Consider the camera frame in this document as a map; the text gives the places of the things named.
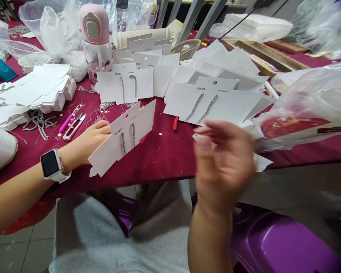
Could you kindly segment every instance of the pink water bottle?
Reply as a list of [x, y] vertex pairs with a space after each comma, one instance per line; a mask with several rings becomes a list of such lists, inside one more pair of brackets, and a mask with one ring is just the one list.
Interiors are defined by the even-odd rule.
[[97, 83], [97, 72], [113, 67], [110, 44], [109, 17], [103, 6], [85, 4], [80, 9], [80, 32], [86, 56], [91, 86]]

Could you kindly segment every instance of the red table cloth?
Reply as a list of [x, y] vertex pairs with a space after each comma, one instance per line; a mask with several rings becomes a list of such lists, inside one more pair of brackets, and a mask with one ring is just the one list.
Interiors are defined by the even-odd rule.
[[[16, 24], [19, 23], [10, 22], [9, 27]], [[43, 48], [36, 38], [16, 38], [16, 40], [34, 44], [41, 49]], [[330, 62], [324, 57], [312, 59], [303, 54], [292, 55], [292, 57], [310, 67], [323, 66]], [[19, 75], [12, 82], [23, 76], [21, 67], [13, 57], [10, 57], [7, 64]], [[90, 90], [88, 77], [85, 77], [77, 85]], [[179, 122], [178, 130], [173, 132], [172, 125], [174, 116], [163, 114], [165, 107], [163, 99], [144, 99], [141, 105], [143, 106], [154, 99], [157, 102], [153, 130], [142, 139], [141, 143], [135, 149], [130, 151], [119, 162], [116, 162], [102, 178], [98, 175], [90, 178], [89, 171], [91, 166], [81, 166], [73, 171], [70, 180], [61, 185], [54, 185], [46, 195], [62, 197], [100, 188], [124, 187], [133, 184], [194, 177], [196, 166], [192, 135], [195, 126], [189, 123]], [[76, 91], [73, 100], [65, 103], [62, 112], [47, 114], [46, 117], [55, 115], [56, 118], [52, 121], [57, 121], [55, 127], [45, 129], [46, 134], [49, 136], [47, 142], [40, 136], [38, 130], [30, 132], [23, 131], [23, 125], [19, 125], [12, 131], [18, 138], [19, 150], [14, 160], [0, 171], [0, 184], [36, 163], [39, 163], [40, 156], [45, 152], [67, 144], [62, 138], [56, 139], [56, 136], [60, 126], [80, 102], [84, 104], [84, 107], [80, 111], [87, 113], [87, 117], [75, 134], [73, 138], [75, 139], [86, 127], [95, 121], [95, 108], [99, 108], [100, 105], [100, 96], [98, 94]], [[127, 109], [128, 107], [125, 105], [114, 105], [108, 113], [104, 114], [106, 119], [111, 123]], [[269, 168], [341, 161], [341, 136], [335, 136], [318, 143], [298, 145], [290, 151], [263, 153], [262, 156], [274, 162]]]

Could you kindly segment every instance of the white smartwatch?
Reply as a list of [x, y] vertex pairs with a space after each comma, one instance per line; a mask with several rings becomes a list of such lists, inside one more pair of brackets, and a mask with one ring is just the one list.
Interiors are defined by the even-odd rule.
[[45, 179], [62, 183], [71, 177], [72, 171], [63, 174], [63, 164], [58, 149], [53, 149], [41, 156], [42, 169]]

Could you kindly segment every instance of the hand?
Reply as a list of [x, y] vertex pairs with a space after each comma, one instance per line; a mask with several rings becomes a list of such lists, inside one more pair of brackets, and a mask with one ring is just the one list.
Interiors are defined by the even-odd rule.
[[110, 136], [110, 123], [101, 120], [87, 128], [78, 138], [59, 149], [64, 173], [80, 165], [89, 164], [88, 158]]
[[205, 121], [194, 129], [196, 188], [200, 206], [213, 213], [230, 213], [254, 173], [253, 139], [227, 121]]

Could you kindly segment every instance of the teal object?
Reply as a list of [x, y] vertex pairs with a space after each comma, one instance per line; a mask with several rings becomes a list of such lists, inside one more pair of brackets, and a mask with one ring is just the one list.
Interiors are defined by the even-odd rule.
[[0, 81], [9, 82], [16, 76], [18, 76], [18, 74], [16, 74], [10, 66], [0, 59]]

